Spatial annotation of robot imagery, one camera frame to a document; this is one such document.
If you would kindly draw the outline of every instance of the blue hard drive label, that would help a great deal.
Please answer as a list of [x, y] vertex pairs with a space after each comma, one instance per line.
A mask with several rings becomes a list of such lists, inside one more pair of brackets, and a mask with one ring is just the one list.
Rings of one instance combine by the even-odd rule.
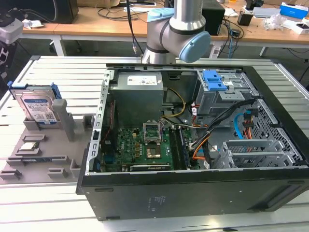
[[55, 124], [57, 119], [47, 99], [24, 99], [29, 113], [40, 124]]

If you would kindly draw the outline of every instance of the hard drive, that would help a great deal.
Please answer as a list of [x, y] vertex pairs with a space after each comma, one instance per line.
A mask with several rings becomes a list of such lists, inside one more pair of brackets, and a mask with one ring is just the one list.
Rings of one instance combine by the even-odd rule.
[[59, 117], [52, 110], [55, 99], [61, 99], [58, 86], [52, 83], [50, 86], [8, 84], [9, 90], [18, 101], [29, 121], [36, 121], [39, 125], [56, 124]]

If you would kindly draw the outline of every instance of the sticker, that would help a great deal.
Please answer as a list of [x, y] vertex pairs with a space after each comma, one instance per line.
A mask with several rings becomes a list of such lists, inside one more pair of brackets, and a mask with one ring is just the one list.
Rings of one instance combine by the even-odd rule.
[[204, 161], [204, 167], [206, 168], [206, 169], [209, 169], [211, 166], [209, 165], [209, 163], [207, 163], [207, 161], [205, 160]]
[[128, 76], [128, 86], [156, 86], [156, 76]]
[[160, 209], [162, 209], [164, 202], [166, 201], [165, 196], [160, 196], [160, 197], [150, 197], [148, 199], [148, 211], [155, 212]]
[[211, 146], [211, 149], [209, 151], [218, 151], [217, 145]]
[[57, 122], [54, 112], [49, 108], [46, 99], [24, 99], [24, 103], [36, 122], [41, 124], [55, 124]]
[[195, 115], [195, 116], [197, 115], [197, 109], [196, 108], [192, 108], [192, 114]]
[[225, 86], [233, 86], [233, 82], [231, 82], [231, 81], [223, 81], [223, 84]]

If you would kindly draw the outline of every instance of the chip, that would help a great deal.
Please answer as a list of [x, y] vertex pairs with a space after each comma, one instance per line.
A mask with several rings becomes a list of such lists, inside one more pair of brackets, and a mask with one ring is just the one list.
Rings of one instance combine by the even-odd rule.
[[147, 145], [146, 154], [148, 159], [161, 158], [161, 146], [160, 145]]

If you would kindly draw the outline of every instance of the blue cable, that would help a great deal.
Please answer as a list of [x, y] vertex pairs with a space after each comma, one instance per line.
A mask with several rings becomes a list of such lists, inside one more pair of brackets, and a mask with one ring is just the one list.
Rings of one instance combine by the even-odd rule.
[[241, 134], [240, 130], [238, 129], [238, 125], [237, 125], [237, 118], [238, 118], [238, 116], [240, 116], [240, 115], [243, 115], [243, 114], [242, 114], [242, 113], [237, 114], [237, 115], [235, 116], [233, 122], [234, 122], [234, 128], [235, 128], [235, 131], [236, 131], [237, 136], [238, 136], [240, 139], [243, 139], [242, 134]]
[[230, 41], [230, 49], [228, 50], [228, 55], [227, 55], [228, 59], [230, 59], [230, 53], [231, 53], [231, 50], [232, 50], [232, 40], [233, 40], [233, 37], [231, 37], [231, 41]]

